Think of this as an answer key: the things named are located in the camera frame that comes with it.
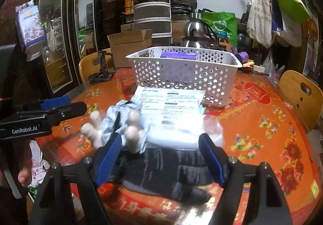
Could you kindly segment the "person's left hand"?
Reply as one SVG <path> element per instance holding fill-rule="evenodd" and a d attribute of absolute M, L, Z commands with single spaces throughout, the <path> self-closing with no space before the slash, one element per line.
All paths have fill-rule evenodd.
<path fill-rule="evenodd" d="M 18 181 L 23 187 L 27 187 L 32 181 L 32 161 L 31 159 L 26 159 L 23 162 L 22 169 L 18 174 Z"/>

